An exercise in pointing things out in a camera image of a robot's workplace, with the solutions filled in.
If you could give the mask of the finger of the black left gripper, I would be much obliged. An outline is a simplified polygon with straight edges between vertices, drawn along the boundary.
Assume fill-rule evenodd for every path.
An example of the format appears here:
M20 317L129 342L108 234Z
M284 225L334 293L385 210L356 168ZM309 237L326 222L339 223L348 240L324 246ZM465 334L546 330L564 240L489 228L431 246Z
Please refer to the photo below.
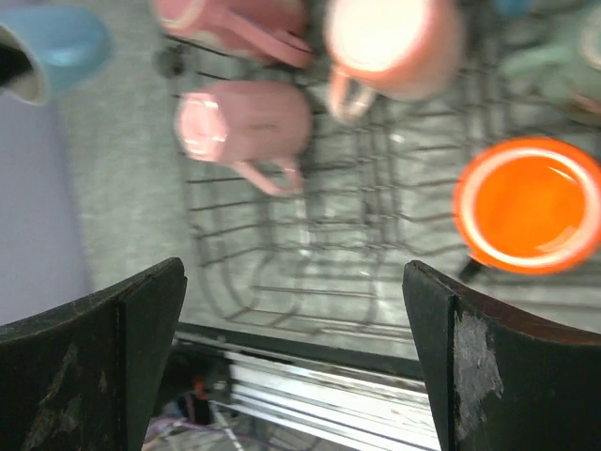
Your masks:
M0 83L2 88L32 70L32 64L25 52L6 44L0 45Z

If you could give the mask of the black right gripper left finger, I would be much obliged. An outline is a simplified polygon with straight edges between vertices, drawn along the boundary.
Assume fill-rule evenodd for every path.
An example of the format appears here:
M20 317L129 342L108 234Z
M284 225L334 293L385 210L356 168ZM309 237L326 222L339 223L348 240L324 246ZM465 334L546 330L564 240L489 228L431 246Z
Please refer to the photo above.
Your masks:
M170 257L2 326L2 449L141 449L186 287Z

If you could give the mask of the orange mug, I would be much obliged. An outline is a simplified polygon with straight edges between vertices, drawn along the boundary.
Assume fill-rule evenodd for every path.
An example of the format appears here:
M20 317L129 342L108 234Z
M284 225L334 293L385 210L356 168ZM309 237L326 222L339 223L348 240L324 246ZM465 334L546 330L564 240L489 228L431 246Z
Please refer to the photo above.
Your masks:
M600 163L553 138L502 141L465 167L453 211L470 251L461 281L484 268L564 272L600 246Z

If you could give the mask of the light blue mug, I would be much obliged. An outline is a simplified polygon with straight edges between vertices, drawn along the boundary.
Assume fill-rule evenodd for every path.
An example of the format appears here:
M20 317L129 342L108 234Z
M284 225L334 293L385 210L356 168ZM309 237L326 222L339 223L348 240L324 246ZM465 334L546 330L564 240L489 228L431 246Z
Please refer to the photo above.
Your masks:
M53 4L3 9L1 44L25 52L33 67L1 92L37 105L89 79L112 51L109 30L95 12Z

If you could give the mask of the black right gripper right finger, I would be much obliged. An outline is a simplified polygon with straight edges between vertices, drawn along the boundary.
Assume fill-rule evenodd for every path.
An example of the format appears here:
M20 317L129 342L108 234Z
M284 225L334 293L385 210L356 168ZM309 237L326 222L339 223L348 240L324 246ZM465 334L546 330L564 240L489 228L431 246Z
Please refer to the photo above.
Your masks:
M402 290L443 450L597 450L600 336L413 260Z

